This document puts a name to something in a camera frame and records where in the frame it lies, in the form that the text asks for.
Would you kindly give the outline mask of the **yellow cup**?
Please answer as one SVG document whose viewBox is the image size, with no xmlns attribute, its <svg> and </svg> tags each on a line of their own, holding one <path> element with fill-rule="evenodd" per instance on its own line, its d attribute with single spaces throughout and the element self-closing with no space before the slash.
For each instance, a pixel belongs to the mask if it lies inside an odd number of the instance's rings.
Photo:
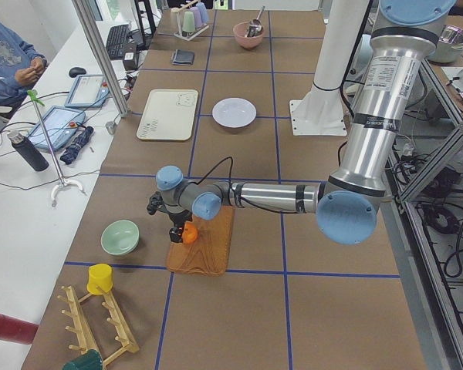
<svg viewBox="0 0 463 370">
<path fill-rule="evenodd" d="M 113 288 L 113 269 L 108 264 L 94 264 L 88 268 L 86 289 L 93 295 L 108 293 Z"/>
</svg>

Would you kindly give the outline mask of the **near blue teach pendant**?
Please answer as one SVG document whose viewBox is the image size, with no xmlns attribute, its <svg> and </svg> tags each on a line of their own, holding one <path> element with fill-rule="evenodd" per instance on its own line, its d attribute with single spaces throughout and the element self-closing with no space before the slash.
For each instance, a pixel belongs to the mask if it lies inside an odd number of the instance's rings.
<svg viewBox="0 0 463 370">
<path fill-rule="evenodd" d="M 79 109 L 63 106 L 51 107 L 42 117 L 54 151 L 62 149 L 83 125 L 86 113 Z M 29 133 L 29 140 L 39 150 L 48 150 L 48 144 L 41 123 Z"/>
</svg>

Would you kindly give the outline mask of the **green cup on rack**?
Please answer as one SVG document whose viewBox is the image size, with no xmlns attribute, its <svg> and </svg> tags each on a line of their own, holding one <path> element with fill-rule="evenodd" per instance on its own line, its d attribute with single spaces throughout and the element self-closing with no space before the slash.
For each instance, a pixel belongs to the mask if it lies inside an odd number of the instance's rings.
<svg viewBox="0 0 463 370">
<path fill-rule="evenodd" d="M 194 20 L 194 13 L 192 11 L 186 11 L 183 14 L 183 25 L 182 25 L 182 32 L 185 35 L 192 34 L 195 32 L 195 20 Z"/>
</svg>

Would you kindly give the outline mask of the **blue teach pendant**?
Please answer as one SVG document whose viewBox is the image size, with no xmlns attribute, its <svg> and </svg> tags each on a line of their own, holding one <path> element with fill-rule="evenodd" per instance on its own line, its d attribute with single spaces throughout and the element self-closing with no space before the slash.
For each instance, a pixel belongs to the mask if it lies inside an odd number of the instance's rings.
<svg viewBox="0 0 463 370">
<path fill-rule="evenodd" d="M 103 75 L 79 75 L 73 81 L 64 106 L 74 109 L 99 108 L 109 92 Z"/>
<path fill-rule="evenodd" d="M 42 117 L 54 151 L 62 149 L 83 125 L 86 113 L 79 109 L 63 106 L 51 107 Z M 39 150 L 48 150 L 48 144 L 41 123 L 29 133 L 29 140 Z"/>
</svg>

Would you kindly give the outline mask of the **dark green cup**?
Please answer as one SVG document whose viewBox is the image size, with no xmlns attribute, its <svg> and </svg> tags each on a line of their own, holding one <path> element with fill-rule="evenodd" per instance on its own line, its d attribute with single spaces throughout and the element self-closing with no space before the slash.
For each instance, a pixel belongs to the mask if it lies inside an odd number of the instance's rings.
<svg viewBox="0 0 463 370">
<path fill-rule="evenodd" d="M 103 359 L 97 350 L 90 349 L 86 353 L 66 362 L 62 370 L 102 370 Z"/>
</svg>

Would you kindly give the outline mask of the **orange fruit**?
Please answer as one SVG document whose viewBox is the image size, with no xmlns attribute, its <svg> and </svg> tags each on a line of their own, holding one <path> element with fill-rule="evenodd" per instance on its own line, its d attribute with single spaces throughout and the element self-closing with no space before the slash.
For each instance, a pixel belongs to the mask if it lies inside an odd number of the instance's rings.
<svg viewBox="0 0 463 370">
<path fill-rule="evenodd" d="M 192 244 L 198 239 L 198 229 L 192 222 L 186 222 L 181 235 L 183 244 Z"/>
</svg>

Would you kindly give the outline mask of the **cream plastic tray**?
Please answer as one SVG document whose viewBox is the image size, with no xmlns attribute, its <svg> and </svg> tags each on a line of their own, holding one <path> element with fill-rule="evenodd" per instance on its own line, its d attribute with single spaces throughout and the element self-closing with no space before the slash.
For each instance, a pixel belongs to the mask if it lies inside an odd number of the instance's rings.
<svg viewBox="0 0 463 370">
<path fill-rule="evenodd" d="M 197 102 L 195 89 L 151 90 L 136 137 L 140 140 L 188 140 L 192 135 Z"/>
</svg>

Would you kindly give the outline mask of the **black computer mouse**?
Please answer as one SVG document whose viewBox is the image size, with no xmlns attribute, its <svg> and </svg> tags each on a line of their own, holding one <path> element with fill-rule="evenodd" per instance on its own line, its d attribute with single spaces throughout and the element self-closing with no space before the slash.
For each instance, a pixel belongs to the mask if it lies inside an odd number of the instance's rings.
<svg viewBox="0 0 463 370">
<path fill-rule="evenodd" d="M 71 78 L 75 78 L 77 76 L 81 76 L 81 75 L 85 75 L 86 74 L 86 70 L 82 67 L 72 67 L 70 70 L 69 70 L 69 77 Z"/>
</svg>

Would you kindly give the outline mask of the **red cylinder cup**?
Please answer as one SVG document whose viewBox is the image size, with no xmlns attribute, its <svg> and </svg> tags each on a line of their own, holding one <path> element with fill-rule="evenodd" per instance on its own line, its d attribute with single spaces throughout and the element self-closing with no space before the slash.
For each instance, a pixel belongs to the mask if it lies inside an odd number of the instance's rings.
<svg viewBox="0 0 463 370">
<path fill-rule="evenodd" d="M 39 326 L 8 315 L 0 314 L 0 340 L 30 345 Z"/>
</svg>

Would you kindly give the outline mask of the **wooden tray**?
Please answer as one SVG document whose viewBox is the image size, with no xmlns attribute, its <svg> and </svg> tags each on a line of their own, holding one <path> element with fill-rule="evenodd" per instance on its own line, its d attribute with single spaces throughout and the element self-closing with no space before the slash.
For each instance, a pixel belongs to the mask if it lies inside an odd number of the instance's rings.
<svg viewBox="0 0 463 370">
<path fill-rule="evenodd" d="M 228 267 L 234 215 L 233 207 L 222 206 L 212 220 L 193 216 L 198 239 L 192 244 L 171 242 L 167 269 L 182 274 L 223 275 Z"/>
</svg>

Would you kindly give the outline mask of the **steel pot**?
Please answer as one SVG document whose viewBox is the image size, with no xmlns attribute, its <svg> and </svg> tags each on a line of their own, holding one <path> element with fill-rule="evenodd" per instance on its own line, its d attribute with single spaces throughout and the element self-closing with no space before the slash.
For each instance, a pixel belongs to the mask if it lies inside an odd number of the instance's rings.
<svg viewBox="0 0 463 370">
<path fill-rule="evenodd" d="M 441 33 L 433 54 L 428 56 L 431 62 L 446 64 L 455 62 L 463 51 L 463 29 L 456 25 L 446 25 Z"/>
</svg>

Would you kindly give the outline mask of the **wooden cup rack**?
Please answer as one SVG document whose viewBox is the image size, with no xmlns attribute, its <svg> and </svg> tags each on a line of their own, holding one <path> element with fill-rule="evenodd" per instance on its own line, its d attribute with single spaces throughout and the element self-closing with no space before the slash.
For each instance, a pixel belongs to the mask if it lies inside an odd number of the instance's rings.
<svg viewBox="0 0 463 370">
<path fill-rule="evenodd" d="M 80 297 L 72 285 L 62 286 L 57 298 L 67 304 L 61 313 L 72 323 L 65 329 L 77 341 L 69 349 L 85 355 L 94 350 L 100 355 L 101 368 L 110 369 L 121 356 L 139 352 L 140 346 L 121 310 L 114 290 L 101 295 L 87 293 Z"/>
</svg>

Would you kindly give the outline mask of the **white stand with green clip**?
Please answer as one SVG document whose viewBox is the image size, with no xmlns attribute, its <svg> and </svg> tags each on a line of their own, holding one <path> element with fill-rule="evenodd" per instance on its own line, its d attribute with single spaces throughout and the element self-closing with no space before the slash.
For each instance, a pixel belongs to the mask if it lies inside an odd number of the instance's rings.
<svg viewBox="0 0 463 370">
<path fill-rule="evenodd" d="M 41 112 L 39 110 L 39 105 L 43 106 L 44 103 L 38 98 L 37 92 L 34 89 L 28 90 L 27 94 L 28 94 L 30 100 L 33 103 L 36 115 L 38 116 L 38 119 L 39 119 L 39 124 L 42 127 L 42 131 L 43 131 L 44 138 L 46 140 L 47 147 L 49 148 L 49 152 L 51 154 L 53 164 L 55 166 L 57 175 L 59 177 L 59 183 L 56 184 L 53 187 L 53 189 L 51 191 L 51 194 L 50 194 L 50 200 L 51 200 L 51 203 L 52 203 L 52 207 L 56 207 L 56 205 L 57 205 L 56 198 L 57 198 L 58 192 L 61 191 L 61 190 L 64 190 L 67 187 L 77 187 L 82 194 L 86 195 L 86 192 L 84 190 L 84 186 L 82 185 L 81 182 L 79 182 L 78 180 L 75 180 L 75 179 L 70 179 L 70 178 L 64 177 L 63 171 L 61 170 L 60 165 L 59 165 L 59 161 L 58 161 L 58 159 L 56 157 L 55 150 L 53 149 L 52 142 L 51 142 L 51 140 L 49 138 L 48 130 L 47 130 L 46 125 L 44 123 L 44 120 L 42 118 L 42 114 L 41 114 Z"/>
</svg>

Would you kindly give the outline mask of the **black box on desk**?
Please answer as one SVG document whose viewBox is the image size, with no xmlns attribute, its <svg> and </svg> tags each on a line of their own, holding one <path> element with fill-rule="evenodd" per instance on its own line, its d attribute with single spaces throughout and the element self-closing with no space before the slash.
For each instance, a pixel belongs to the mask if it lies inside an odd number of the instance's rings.
<svg viewBox="0 0 463 370">
<path fill-rule="evenodd" d="M 125 52 L 123 56 L 123 67 L 126 71 L 134 71 L 138 69 L 138 58 L 137 52 Z"/>
</svg>

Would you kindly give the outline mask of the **white cup rack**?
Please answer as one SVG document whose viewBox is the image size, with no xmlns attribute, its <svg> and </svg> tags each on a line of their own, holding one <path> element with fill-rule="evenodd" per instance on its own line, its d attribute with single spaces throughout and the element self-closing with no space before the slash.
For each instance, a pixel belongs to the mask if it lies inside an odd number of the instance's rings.
<svg viewBox="0 0 463 370">
<path fill-rule="evenodd" d="M 188 1 L 178 8 L 171 8 L 177 21 L 174 36 L 190 41 L 209 28 L 208 9 L 202 1 Z"/>
</svg>

